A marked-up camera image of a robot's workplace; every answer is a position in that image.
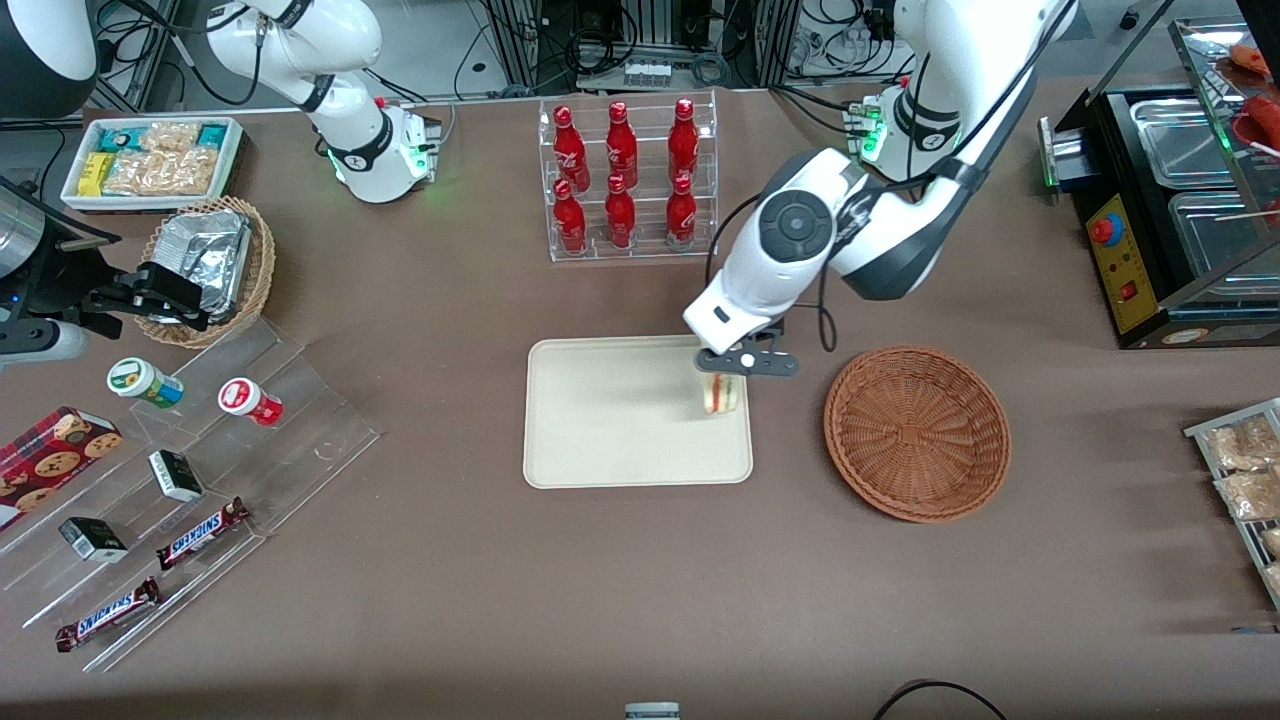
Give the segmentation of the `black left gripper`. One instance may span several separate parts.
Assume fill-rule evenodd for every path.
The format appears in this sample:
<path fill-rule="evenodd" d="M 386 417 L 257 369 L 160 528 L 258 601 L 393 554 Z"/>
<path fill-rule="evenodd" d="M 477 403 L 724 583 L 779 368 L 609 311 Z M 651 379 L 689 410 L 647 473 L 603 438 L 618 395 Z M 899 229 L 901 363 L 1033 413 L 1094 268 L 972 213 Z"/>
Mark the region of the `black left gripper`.
<path fill-rule="evenodd" d="M 742 350 L 750 351 L 780 351 L 781 340 L 785 334 L 786 319 L 778 318 L 769 325 L 754 331 L 746 334 L 739 341 L 739 346 Z M 710 397 L 713 395 L 713 374 L 707 372 L 698 373 L 699 388 L 704 397 Z M 748 377 L 736 375 L 735 377 L 735 400 L 742 401 L 748 389 Z"/>

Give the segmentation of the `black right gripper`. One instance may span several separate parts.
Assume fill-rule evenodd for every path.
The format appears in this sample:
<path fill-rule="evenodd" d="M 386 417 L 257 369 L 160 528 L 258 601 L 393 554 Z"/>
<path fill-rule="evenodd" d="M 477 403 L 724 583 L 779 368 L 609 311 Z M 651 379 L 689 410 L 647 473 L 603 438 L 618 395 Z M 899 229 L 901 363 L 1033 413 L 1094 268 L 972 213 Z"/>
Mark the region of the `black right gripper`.
<path fill-rule="evenodd" d="M 35 255 L 35 315 L 59 316 L 81 307 L 91 313 L 164 316 L 204 332 L 202 288 L 156 263 L 138 265 L 138 293 L 120 282 L 125 274 L 106 263 L 99 246 L 67 232 L 45 232 Z"/>

